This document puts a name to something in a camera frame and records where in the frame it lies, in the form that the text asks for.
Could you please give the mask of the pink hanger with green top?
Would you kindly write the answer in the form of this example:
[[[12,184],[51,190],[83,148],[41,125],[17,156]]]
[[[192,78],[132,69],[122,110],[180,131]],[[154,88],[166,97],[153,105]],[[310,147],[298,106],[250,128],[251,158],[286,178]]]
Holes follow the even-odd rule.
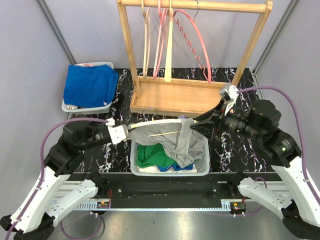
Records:
[[[174,22],[176,23],[177,25],[177,28],[178,30],[180,31],[181,33],[181,36],[183,37],[183,39],[185,40],[185,43],[187,44],[187,46],[189,47],[189,50],[193,53],[193,57],[194,59],[198,62],[198,65],[200,67],[200,69],[202,69],[202,73],[203,73],[203,76],[205,77],[206,81],[211,84],[212,83],[212,72],[211,72],[211,64],[210,64],[210,59],[209,59],[209,55],[208,55],[208,52],[207,52],[207,47],[206,47],[206,44],[205,44],[205,41],[203,39],[203,36],[195,22],[196,20],[196,16],[200,10],[200,3],[198,0],[196,0],[196,4],[197,4],[197,12],[196,14],[194,15],[194,17],[192,18],[185,10],[180,10],[180,9],[177,9],[173,12],[173,20]],[[200,42],[200,45],[201,45],[201,48],[202,48],[202,51],[203,51],[203,55],[204,55],[204,60],[205,60],[205,64],[201,64],[201,58],[199,55],[197,55],[197,50],[193,47],[192,45],[192,42],[191,40],[189,39],[188,37],[188,34],[185,32],[183,26],[181,25],[181,22],[179,19],[176,18],[176,14],[177,13],[181,13],[183,14],[188,20],[189,22],[191,23],[197,37],[198,37],[198,40]]]

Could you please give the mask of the grey tank top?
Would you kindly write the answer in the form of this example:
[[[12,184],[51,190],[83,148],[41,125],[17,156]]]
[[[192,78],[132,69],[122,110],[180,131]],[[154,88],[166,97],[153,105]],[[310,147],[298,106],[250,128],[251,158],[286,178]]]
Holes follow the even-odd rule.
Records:
[[[150,146],[161,144],[166,154],[184,168],[205,155],[206,142],[200,134],[190,129],[194,119],[182,119],[181,123],[167,123],[134,128],[129,138],[137,144]],[[180,131],[180,133],[149,137],[149,135]]]

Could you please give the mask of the cream wooden hanger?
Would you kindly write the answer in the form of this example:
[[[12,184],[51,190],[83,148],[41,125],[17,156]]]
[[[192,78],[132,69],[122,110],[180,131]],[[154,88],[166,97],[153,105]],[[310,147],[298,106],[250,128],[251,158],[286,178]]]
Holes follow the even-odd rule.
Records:
[[[173,8],[172,0],[169,1],[169,28],[166,50],[164,81],[170,83],[172,81],[172,53],[173,53]]]

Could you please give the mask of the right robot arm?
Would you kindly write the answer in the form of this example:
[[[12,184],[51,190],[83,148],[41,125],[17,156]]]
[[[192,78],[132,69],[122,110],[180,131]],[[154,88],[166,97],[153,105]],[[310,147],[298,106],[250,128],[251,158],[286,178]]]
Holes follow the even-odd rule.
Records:
[[[229,113],[227,103],[221,100],[198,116],[190,128],[209,140],[225,131],[254,138],[254,152],[278,174],[291,196],[277,194],[243,173],[227,185],[228,195],[258,202],[277,215],[295,237],[318,240],[320,205],[304,176],[302,151],[294,138],[279,128],[280,118],[281,113],[269,100],[254,101],[247,116]]]

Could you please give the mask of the grey plastic laundry basket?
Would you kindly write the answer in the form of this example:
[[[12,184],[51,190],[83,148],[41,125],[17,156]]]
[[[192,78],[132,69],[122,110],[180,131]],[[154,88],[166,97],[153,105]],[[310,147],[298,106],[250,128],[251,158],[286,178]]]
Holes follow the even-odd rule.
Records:
[[[130,152],[130,169],[131,172],[137,176],[145,177],[198,177],[208,174],[210,169],[210,154],[208,140],[200,134],[200,137],[205,140],[205,155],[191,164],[197,169],[197,173],[144,173],[138,171],[138,165],[136,164],[138,146],[140,144],[131,140],[131,152]]]

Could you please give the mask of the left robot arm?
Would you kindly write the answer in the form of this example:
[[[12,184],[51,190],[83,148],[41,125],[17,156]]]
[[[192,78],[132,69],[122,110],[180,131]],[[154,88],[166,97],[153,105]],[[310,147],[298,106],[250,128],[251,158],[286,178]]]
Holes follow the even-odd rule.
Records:
[[[110,198],[109,180],[99,172],[89,173],[76,189],[51,203],[60,187],[85,158],[84,151],[113,143],[116,130],[110,120],[72,118],[54,125],[40,145],[40,174],[21,206],[0,220],[15,240],[47,240],[55,227],[79,204],[90,198]]]

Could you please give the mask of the green tank top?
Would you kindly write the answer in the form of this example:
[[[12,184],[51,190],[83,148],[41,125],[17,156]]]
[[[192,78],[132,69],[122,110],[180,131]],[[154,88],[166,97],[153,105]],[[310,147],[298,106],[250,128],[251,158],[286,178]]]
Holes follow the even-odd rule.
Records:
[[[160,143],[139,145],[137,148],[136,164],[140,168],[152,166],[167,168],[175,163],[176,161],[166,154],[163,145]]]

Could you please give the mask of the wooden clothes rack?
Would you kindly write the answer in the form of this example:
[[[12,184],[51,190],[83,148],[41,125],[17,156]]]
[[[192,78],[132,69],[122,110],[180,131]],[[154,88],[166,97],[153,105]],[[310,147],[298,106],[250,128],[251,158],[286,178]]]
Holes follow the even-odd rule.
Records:
[[[164,46],[162,59],[158,75],[155,80],[152,76],[138,76],[134,49],[127,15],[127,6],[141,7],[140,0],[118,0],[118,14],[121,22],[124,42],[127,51],[127,57],[130,66],[130,72],[134,85],[132,99],[130,102],[130,111],[140,113],[145,108],[153,107],[158,110],[160,115],[197,117],[215,107],[221,100],[219,94],[222,88],[222,82],[205,80],[179,79],[172,77],[171,82],[165,82],[165,65],[169,34],[169,8],[170,1],[161,1],[161,9],[166,8],[166,28],[164,32]],[[158,8],[158,0],[144,0],[144,7]],[[172,0],[173,13],[175,10],[196,10],[197,3],[190,0]],[[217,11],[217,12],[237,12],[258,14],[254,29],[251,33],[245,51],[242,55],[240,64],[232,79],[232,84],[237,86],[246,65],[257,44],[261,32],[268,20],[273,8],[273,1],[267,0],[263,4],[253,3],[230,3],[230,2],[209,2],[200,1],[199,10]]]

